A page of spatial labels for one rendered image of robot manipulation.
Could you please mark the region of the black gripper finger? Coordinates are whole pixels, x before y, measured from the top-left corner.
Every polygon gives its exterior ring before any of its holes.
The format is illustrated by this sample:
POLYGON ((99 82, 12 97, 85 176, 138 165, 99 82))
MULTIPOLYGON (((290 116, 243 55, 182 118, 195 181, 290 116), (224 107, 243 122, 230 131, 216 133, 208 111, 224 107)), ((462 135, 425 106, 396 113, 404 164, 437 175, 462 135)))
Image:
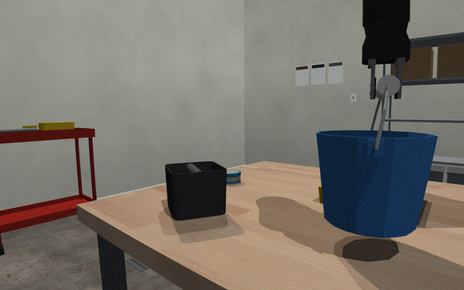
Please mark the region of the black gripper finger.
POLYGON ((401 99, 402 97, 402 65, 406 62, 406 58, 397 58, 394 62, 394 67, 396 67, 396 77, 401 83, 400 89, 396 94, 394 94, 394 99, 401 99))
POLYGON ((376 78, 375 78, 376 59, 369 59, 368 68, 371 68, 370 99, 375 99, 376 78))

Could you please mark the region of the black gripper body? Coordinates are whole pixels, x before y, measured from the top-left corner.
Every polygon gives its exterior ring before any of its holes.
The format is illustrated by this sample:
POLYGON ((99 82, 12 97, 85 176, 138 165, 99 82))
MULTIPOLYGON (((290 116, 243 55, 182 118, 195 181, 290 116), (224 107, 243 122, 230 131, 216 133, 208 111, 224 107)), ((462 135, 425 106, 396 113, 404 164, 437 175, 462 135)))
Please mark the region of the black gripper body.
POLYGON ((410 59, 410 0, 363 0, 362 25, 366 39, 362 45, 362 64, 394 64, 397 58, 410 59))

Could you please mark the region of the blue and grey round tin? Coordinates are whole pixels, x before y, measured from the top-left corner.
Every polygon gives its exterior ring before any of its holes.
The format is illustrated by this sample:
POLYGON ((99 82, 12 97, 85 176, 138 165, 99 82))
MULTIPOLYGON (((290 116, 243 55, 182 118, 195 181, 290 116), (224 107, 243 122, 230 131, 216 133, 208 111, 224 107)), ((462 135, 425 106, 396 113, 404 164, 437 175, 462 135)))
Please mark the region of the blue and grey round tin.
POLYGON ((241 171, 234 169, 227 169, 226 184, 240 183, 241 171))

